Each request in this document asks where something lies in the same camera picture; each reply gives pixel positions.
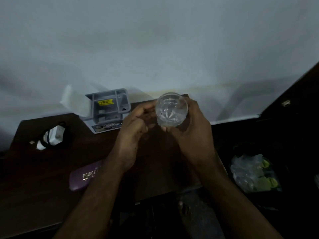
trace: clear drinking glass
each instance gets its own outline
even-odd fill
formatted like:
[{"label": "clear drinking glass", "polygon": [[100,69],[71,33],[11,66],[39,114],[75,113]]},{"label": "clear drinking glass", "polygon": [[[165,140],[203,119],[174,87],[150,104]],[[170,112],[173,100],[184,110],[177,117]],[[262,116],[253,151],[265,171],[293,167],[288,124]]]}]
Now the clear drinking glass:
[{"label": "clear drinking glass", "polygon": [[165,93],[157,99],[155,111],[160,126],[178,126],[186,118],[188,104],[177,93]]}]

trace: wall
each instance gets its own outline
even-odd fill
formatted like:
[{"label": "wall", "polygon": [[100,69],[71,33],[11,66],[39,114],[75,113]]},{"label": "wall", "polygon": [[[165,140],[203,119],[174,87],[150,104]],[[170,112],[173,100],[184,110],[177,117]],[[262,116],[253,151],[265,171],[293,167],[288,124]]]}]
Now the wall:
[{"label": "wall", "polygon": [[256,117],[319,61],[319,0],[0,0],[0,150],[82,93],[188,93],[212,124]]}]

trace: forearm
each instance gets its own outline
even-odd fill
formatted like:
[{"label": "forearm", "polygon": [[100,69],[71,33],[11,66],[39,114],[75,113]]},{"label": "forearm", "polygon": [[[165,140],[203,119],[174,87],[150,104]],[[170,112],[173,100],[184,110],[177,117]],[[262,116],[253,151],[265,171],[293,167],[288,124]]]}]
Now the forearm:
[{"label": "forearm", "polygon": [[104,238],[122,176],[122,167],[111,153],[54,238]]},{"label": "forearm", "polygon": [[212,161],[194,168],[228,238],[282,238],[222,168]]}]

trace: person's left hand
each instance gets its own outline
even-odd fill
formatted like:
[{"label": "person's left hand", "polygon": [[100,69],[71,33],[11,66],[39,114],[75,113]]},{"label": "person's left hand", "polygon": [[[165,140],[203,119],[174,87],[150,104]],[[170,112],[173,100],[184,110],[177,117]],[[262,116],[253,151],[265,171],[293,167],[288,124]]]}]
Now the person's left hand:
[{"label": "person's left hand", "polygon": [[124,120],[111,154],[116,157],[124,172],[135,163],[138,141],[149,128],[155,124],[148,124],[156,117],[156,100],[139,104]]}]

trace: table top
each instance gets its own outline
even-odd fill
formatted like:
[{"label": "table top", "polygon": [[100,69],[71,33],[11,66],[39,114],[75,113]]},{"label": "table top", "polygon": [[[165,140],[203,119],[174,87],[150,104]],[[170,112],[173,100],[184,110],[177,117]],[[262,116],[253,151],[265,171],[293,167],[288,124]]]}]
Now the table top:
[{"label": "table top", "polygon": [[[69,141],[42,151],[36,150],[36,143],[30,144],[61,121],[69,129]],[[106,158],[118,132],[94,134],[73,113],[22,121],[0,174],[0,238],[62,222],[83,194],[70,191],[70,172]],[[118,199],[132,203],[199,184],[177,142],[156,126],[142,136]]]}]

